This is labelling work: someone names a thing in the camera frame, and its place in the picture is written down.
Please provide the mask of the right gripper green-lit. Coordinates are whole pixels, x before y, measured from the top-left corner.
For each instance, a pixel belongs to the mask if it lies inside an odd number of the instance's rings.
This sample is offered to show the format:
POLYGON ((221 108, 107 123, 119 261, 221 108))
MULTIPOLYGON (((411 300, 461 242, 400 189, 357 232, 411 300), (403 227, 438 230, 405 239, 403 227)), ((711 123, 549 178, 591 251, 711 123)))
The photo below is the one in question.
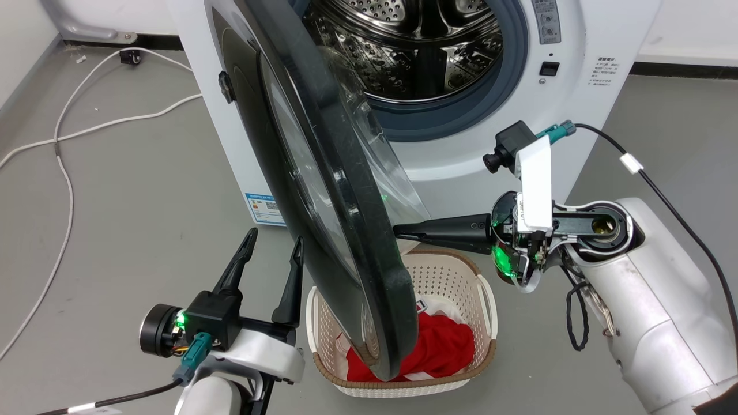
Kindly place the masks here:
POLYGON ((508 191, 502 194, 490 213, 426 220, 393 226, 395 237, 435 247, 491 255, 498 276, 521 293, 537 289, 552 248, 552 223, 545 228, 525 222, 524 196, 532 197, 533 214, 548 213, 552 218, 551 191, 508 191))

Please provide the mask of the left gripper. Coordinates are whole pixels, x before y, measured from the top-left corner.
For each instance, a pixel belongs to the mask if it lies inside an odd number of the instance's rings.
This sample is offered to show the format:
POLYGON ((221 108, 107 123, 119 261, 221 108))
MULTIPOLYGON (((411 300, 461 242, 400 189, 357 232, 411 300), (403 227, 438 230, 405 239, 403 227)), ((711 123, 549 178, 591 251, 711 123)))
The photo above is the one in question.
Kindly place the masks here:
MULTIPOLYGON (((214 286, 214 294, 240 295, 243 268, 253 256, 257 238, 258 228, 251 228, 214 286)), ((229 349, 219 351, 213 346, 197 365, 180 363, 173 379, 180 380, 181 384, 193 384, 205 376, 222 373, 258 384, 267 380, 300 382, 305 371, 305 359, 302 350, 295 346, 295 329, 291 327, 300 324, 304 263, 304 240, 298 236, 280 303, 272 313, 272 323, 240 317, 240 333, 229 349)), ((148 354, 173 357, 177 354, 177 346, 187 347, 190 343, 185 329, 186 318, 182 308, 155 305, 142 321, 140 347, 148 354)))

